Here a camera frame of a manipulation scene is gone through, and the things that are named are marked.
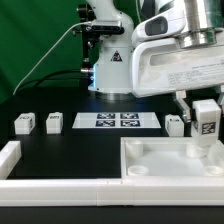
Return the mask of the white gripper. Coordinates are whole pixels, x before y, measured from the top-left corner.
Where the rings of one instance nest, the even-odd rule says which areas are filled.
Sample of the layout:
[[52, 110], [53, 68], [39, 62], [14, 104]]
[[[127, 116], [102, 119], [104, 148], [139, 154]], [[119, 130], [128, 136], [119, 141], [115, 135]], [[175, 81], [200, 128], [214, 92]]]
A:
[[185, 91], [224, 84], [224, 35], [214, 45], [188, 49], [174, 38], [141, 43], [132, 55], [131, 78], [136, 97], [175, 92], [183, 121], [190, 123]]

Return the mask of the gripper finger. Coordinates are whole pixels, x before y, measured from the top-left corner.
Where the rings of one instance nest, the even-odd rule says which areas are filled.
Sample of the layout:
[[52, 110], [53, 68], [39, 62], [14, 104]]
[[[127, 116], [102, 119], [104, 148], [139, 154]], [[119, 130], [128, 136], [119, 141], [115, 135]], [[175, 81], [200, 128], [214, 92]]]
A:
[[217, 103], [220, 106], [224, 106], [224, 85], [220, 85], [218, 87], [218, 90], [217, 91], [218, 91], [218, 94], [219, 94]]

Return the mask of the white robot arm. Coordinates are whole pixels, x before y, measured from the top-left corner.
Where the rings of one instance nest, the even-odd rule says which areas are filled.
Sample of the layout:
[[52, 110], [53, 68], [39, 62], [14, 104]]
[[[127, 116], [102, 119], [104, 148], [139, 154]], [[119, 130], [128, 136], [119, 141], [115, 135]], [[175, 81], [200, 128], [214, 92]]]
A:
[[114, 0], [86, 1], [84, 48], [100, 44], [95, 63], [84, 59], [91, 93], [110, 100], [172, 93], [189, 122], [186, 92], [216, 87], [224, 111], [222, 0], [136, 0], [138, 25]]

